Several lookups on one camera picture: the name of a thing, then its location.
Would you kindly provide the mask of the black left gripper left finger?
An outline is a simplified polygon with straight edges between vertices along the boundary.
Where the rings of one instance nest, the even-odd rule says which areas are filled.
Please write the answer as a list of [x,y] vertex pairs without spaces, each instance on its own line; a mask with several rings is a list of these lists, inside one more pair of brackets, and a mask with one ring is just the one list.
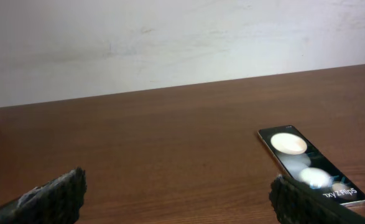
[[0,224],[75,223],[87,191],[81,167],[0,206]]

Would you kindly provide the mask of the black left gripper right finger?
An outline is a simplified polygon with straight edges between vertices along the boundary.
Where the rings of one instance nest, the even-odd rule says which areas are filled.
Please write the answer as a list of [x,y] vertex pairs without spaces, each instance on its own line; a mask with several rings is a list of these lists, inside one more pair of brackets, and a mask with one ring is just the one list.
[[285,175],[270,185],[269,200],[281,224],[365,224],[365,217]]

